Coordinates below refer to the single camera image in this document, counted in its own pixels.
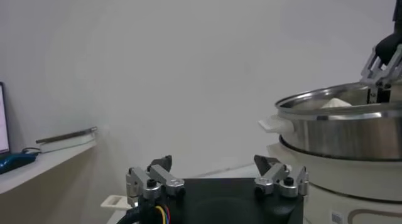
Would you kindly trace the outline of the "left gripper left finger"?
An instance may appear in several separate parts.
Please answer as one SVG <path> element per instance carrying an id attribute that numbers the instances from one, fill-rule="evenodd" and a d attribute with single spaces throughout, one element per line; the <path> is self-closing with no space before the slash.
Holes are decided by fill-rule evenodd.
<path id="1" fill-rule="evenodd" d="M 172 156 L 167 155 L 152 160 L 146 169 L 129 168 L 126 173 L 128 205 L 155 205 L 167 198 L 183 198 L 186 193 L 185 180 L 170 173 L 172 162 Z"/>

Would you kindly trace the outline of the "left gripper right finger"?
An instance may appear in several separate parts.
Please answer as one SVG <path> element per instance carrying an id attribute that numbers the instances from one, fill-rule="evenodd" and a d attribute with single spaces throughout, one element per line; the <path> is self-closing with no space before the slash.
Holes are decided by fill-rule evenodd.
<path id="1" fill-rule="evenodd" d="M 255 155 L 254 163 L 260 176 L 254 179 L 254 192 L 258 198 L 275 191 L 284 198 L 307 196 L 309 176 L 305 166 L 290 166 L 273 157 Z"/>

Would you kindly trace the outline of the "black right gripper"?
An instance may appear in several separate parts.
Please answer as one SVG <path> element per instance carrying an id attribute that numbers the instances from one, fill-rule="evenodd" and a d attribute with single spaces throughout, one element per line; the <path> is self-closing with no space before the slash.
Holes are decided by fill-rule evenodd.
<path id="1" fill-rule="evenodd" d="M 368 86 L 368 104 L 388 103 L 392 84 L 401 80 L 401 33 L 393 33 L 373 48 L 361 71 L 360 82 Z"/>

